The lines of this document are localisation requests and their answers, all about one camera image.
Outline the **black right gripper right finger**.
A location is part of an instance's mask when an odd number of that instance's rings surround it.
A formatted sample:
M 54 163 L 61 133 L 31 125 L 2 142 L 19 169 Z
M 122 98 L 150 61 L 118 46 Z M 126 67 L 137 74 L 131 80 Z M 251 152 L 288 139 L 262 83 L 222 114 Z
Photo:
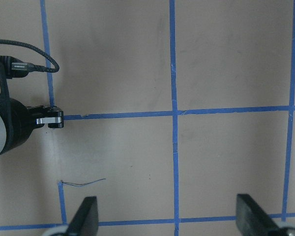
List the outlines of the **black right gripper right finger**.
M 280 236 L 279 226 L 249 194 L 236 196 L 236 226 L 242 236 Z

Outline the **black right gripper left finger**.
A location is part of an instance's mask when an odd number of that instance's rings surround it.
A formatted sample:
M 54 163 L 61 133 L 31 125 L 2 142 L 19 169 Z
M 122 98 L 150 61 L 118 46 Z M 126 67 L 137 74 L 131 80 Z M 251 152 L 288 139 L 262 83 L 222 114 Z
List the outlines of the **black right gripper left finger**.
M 85 197 L 66 230 L 67 236 L 96 236 L 98 232 L 97 197 Z

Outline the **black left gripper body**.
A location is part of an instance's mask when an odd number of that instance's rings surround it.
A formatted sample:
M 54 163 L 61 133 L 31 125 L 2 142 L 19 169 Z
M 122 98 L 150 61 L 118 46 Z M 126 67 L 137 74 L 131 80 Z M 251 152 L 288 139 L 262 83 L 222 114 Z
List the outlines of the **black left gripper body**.
M 22 145 L 32 131 L 43 127 L 37 119 L 46 115 L 44 106 L 25 106 L 9 96 L 7 78 L 0 62 L 0 154 Z

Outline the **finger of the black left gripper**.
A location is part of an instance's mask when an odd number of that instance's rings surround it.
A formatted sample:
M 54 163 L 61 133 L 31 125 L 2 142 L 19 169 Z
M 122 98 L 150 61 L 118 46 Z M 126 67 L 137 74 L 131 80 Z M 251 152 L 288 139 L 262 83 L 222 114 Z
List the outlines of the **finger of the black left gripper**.
M 36 119 L 36 125 L 48 125 L 51 129 L 64 128 L 64 113 L 58 107 L 43 107 L 41 115 Z

